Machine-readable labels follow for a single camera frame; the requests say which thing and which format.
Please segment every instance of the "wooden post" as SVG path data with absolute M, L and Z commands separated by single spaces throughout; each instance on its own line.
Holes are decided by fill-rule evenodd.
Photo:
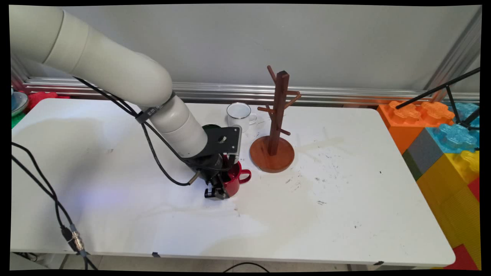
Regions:
M 273 110 L 276 111 L 271 118 L 270 137 L 268 140 L 268 153 L 273 156 L 278 152 L 279 134 L 281 124 L 283 123 L 283 113 L 286 104 L 286 91 L 288 90 L 288 81 L 290 75 L 285 71 L 281 71 L 276 75 L 274 87 L 274 103 Z

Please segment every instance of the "large building block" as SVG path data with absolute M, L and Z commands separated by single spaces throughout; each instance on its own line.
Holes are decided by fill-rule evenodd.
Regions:
M 460 154 L 445 153 L 450 163 L 467 184 L 479 177 L 479 151 L 462 151 Z
M 472 181 L 468 185 L 468 187 L 472 194 L 476 197 L 477 201 L 479 201 L 479 177 L 476 180 Z
M 441 209 L 463 242 L 472 260 L 481 269 L 481 224 L 479 202 L 468 187 L 446 200 Z
M 460 120 L 463 121 L 467 117 L 469 117 L 474 111 L 476 111 L 476 109 L 478 109 L 479 106 L 473 103 L 455 103 L 455 108 L 457 109 L 457 113 L 459 114 Z M 448 109 L 453 113 L 455 113 L 452 107 L 449 107 Z M 475 118 L 470 124 L 471 126 L 479 125 L 479 116 L 477 116 L 477 118 Z
M 411 153 L 409 151 L 405 151 L 404 154 L 402 154 L 402 158 L 406 162 L 406 165 L 409 168 L 409 171 L 411 172 L 414 180 L 418 180 L 421 177 L 421 172 L 418 169 L 418 166 L 416 165 L 416 162 L 411 156 Z
M 444 269 L 453 270 L 478 270 L 476 264 L 472 260 L 469 252 L 464 245 L 459 245 L 454 248 L 455 262 L 444 267 Z
M 437 128 L 423 129 L 408 151 L 424 174 L 444 153 L 474 152 L 476 147 L 477 139 L 469 134 L 467 128 L 440 124 Z
M 397 148 L 403 154 L 425 127 L 437 127 L 442 123 L 453 124 L 454 114 L 442 103 L 424 102 L 420 106 L 409 104 L 396 109 L 402 102 L 392 101 L 379 105 L 380 113 Z
M 455 107 L 457 108 L 457 112 L 459 114 L 460 120 L 465 120 L 467 117 L 469 117 L 476 109 L 479 108 L 479 106 L 472 104 L 472 103 L 455 103 Z M 479 117 L 475 118 L 471 123 L 471 127 L 479 127 Z M 479 147 L 479 131 L 478 130 L 471 130 L 469 131 L 469 134 L 472 136 L 476 137 L 477 139 L 477 147 Z
M 430 183 L 429 188 L 438 204 L 442 204 L 468 185 L 445 154 L 423 173 L 423 176 Z
M 446 215 L 442 212 L 439 204 L 435 199 L 435 196 L 431 192 L 429 187 L 431 183 L 429 183 L 429 181 L 426 179 L 425 176 L 420 177 L 416 182 L 418 184 L 419 189 L 421 190 L 421 193 L 425 197 L 428 206 L 433 212 L 436 221 L 440 225 L 443 234 L 447 238 L 450 247 L 454 248 L 462 244 L 462 241 L 458 238 L 455 229 L 453 228 L 452 224 L 450 223 Z

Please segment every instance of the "mug rim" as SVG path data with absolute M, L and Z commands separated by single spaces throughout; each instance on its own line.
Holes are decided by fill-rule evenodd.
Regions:
M 228 109 L 229 109 L 229 108 L 230 108 L 232 105 L 235 105 L 235 104 L 241 104 L 241 105 L 245 105 L 245 106 L 247 106 L 247 107 L 249 108 L 249 114 L 247 114 L 246 116 L 241 117 L 241 118 L 237 118 L 237 117 L 234 117 L 234 116 L 230 115 L 230 113 L 228 112 Z M 234 118 L 234 119 L 244 119 L 244 118 L 247 118 L 247 117 L 250 115 L 251 111 L 252 111 L 252 110 L 250 109 L 250 106 L 249 106 L 248 104 L 246 104 L 246 103 L 234 102 L 234 103 L 231 103 L 230 105 L 228 105 L 228 106 L 227 106 L 227 115 L 228 115 L 228 116 L 230 116 L 230 117 L 232 117 L 232 118 Z

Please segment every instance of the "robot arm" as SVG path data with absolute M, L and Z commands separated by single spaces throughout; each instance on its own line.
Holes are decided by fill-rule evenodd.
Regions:
M 207 144 L 207 135 L 172 93 L 169 73 L 57 7 L 9 5 L 11 51 L 96 83 L 140 109 L 164 106 L 150 121 L 183 158 Z

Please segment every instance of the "wooden mug tree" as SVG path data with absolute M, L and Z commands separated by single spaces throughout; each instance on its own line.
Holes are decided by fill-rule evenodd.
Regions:
M 300 92 L 289 91 L 288 81 L 290 75 L 281 71 L 274 75 L 271 66 L 268 65 L 268 71 L 274 82 L 274 102 L 273 109 L 268 105 L 266 108 L 258 107 L 259 111 L 265 111 L 271 118 L 270 135 L 258 138 L 250 147 L 250 157 L 252 161 L 263 171 L 281 172 L 290 166 L 295 157 L 295 151 L 292 145 L 285 139 L 281 138 L 280 133 L 290 135 L 290 133 L 281 128 L 283 123 L 283 113 L 287 107 L 292 105 L 300 98 Z M 287 95 L 295 95 L 295 98 L 286 103 Z

